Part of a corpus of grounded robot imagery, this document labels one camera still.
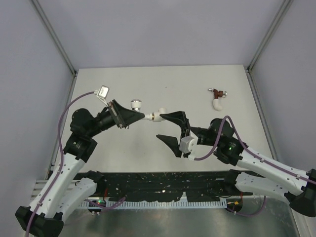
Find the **white water faucet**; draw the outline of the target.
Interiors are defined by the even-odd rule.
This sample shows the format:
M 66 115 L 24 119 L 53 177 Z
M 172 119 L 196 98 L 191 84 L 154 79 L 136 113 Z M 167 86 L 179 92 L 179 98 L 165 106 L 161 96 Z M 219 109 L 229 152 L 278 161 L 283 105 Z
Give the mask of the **white water faucet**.
M 132 99 L 130 101 L 130 107 L 132 111 L 141 112 L 142 108 L 142 101 L 140 99 Z M 154 114 L 145 114 L 145 116 L 142 118 L 142 120 L 147 120 L 147 121 L 153 121 L 154 120 Z

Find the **white elbow pipe fitting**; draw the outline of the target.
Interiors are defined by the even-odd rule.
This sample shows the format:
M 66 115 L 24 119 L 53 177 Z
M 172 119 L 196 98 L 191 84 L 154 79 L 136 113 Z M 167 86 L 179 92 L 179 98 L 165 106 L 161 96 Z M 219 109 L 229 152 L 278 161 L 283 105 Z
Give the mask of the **white elbow pipe fitting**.
M 152 112 L 152 121 L 153 122 L 161 122 L 164 120 L 164 118 L 161 117 L 161 115 L 167 114 L 166 108 L 160 108 L 156 112 Z

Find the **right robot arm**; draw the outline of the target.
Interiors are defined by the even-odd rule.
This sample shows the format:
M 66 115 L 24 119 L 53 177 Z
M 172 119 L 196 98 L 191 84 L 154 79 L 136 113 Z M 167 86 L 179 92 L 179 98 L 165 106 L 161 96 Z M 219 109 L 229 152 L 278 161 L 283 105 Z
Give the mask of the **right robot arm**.
M 254 175 L 250 175 L 244 171 L 230 170 L 224 179 L 228 189 L 279 199 L 294 211 L 307 217 L 315 217 L 315 169 L 296 169 L 250 148 L 240 138 L 230 116 L 213 119 L 209 128 L 190 126 L 183 111 L 161 114 L 160 117 L 181 129 L 179 139 L 157 135 L 176 157 L 202 161 L 215 155 L 224 164 L 254 172 Z

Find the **red faucet with elbow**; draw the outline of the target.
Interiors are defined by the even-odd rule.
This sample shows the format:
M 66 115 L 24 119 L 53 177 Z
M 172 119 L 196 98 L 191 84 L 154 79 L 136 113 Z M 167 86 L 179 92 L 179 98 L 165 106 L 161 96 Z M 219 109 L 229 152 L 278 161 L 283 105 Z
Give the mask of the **red faucet with elbow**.
M 212 92 L 214 95 L 214 98 L 212 100 L 213 109 L 216 111 L 221 111 L 223 109 L 223 106 L 221 105 L 220 98 L 225 98 L 227 96 L 227 92 L 217 90 L 215 88 L 209 88 L 208 91 Z

